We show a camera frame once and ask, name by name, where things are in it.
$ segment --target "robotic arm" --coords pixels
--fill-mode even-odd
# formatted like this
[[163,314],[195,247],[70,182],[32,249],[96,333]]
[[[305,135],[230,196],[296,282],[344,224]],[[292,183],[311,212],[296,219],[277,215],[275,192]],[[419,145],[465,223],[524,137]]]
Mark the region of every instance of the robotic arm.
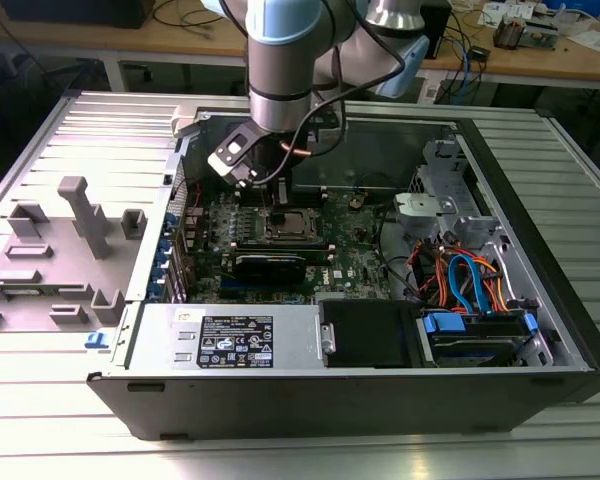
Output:
[[[234,130],[208,159],[227,182],[242,187],[288,175],[291,167],[311,156],[302,150],[308,130],[330,105],[366,89],[387,97],[404,93],[429,44],[422,35],[421,0],[372,0],[370,5],[367,0],[203,0],[203,4],[248,34],[251,120]],[[339,83],[354,87],[312,108],[315,85]]]

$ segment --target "sticker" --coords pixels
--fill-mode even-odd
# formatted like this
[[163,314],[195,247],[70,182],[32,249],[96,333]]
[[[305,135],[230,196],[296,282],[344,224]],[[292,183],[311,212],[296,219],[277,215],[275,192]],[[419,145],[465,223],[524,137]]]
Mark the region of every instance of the sticker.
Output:
[[199,322],[207,313],[204,308],[176,308],[174,322]]
[[198,366],[273,368],[273,317],[203,317]]

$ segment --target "circuit board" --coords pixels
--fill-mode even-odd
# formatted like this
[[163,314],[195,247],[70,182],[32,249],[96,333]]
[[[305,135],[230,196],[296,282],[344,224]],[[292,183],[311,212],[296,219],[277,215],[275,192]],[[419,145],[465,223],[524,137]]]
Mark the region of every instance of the circuit board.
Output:
[[[285,210],[284,229],[276,227],[275,215],[282,214],[272,211],[264,204],[241,206],[224,193],[188,210],[187,254],[195,265],[189,302],[314,304],[327,298],[389,298],[373,244],[373,206],[364,205],[354,192],[331,193],[320,208]],[[240,255],[251,254],[298,257],[306,262],[304,280],[243,285],[232,266]]]

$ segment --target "wooden table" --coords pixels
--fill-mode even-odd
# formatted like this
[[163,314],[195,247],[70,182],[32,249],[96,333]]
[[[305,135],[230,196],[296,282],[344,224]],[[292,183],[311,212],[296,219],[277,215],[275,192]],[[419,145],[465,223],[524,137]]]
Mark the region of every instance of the wooden table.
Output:
[[[198,0],[180,0],[182,11],[200,8]],[[126,91],[121,62],[164,62],[203,65],[243,65],[244,38],[228,20],[213,24],[213,38],[205,39],[182,28],[147,20],[139,30],[112,27],[11,22],[0,15],[13,35],[39,55],[95,58],[106,68],[112,90]],[[551,85],[600,89],[600,53],[566,38],[555,51],[537,49],[503,50],[493,46],[493,29],[476,27],[478,13],[459,15],[462,29],[474,45],[491,50],[483,81],[527,85]],[[175,7],[169,5],[160,18],[177,23]],[[190,17],[190,21],[213,18],[211,13]],[[453,19],[450,25],[457,27]],[[0,27],[0,52],[21,53],[21,48]],[[418,76],[425,82],[420,102],[432,102],[440,82],[452,78],[460,62],[449,42],[443,42],[436,60],[425,60]]]
[[[198,0],[180,0],[181,10],[201,9]],[[162,20],[179,23],[175,4],[159,12]],[[190,22],[216,18],[211,12],[188,17]],[[245,40],[229,20],[213,23],[211,39],[179,27],[162,25],[149,18],[142,28],[58,23],[12,22],[0,6],[0,18],[26,48],[37,55],[93,58],[104,63],[113,91],[127,91],[121,62],[180,63],[184,65],[243,66]],[[0,52],[22,53],[22,49],[0,27]]]

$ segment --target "metal tabletop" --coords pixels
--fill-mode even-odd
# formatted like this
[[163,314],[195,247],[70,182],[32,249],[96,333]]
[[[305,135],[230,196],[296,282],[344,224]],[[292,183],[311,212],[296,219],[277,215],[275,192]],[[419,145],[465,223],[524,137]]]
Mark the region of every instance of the metal tabletop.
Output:
[[[37,201],[65,215],[47,199],[68,172],[87,177],[105,213],[150,208],[175,144],[171,115],[190,99],[111,93],[62,99],[0,184],[0,248],[15,201]],[[456,116],[473,119],[600,328],[600,172],[554,120],[531,110],[351,105],[354,112],[425,118],[454,108]],[[106,352],[84,348],[85,337],[0,333],[0,478],[32,472],[169,479],[600,476],[600,394],[550,408],[508,434],[137,440],[85,385],[87,372],[107,360]]]

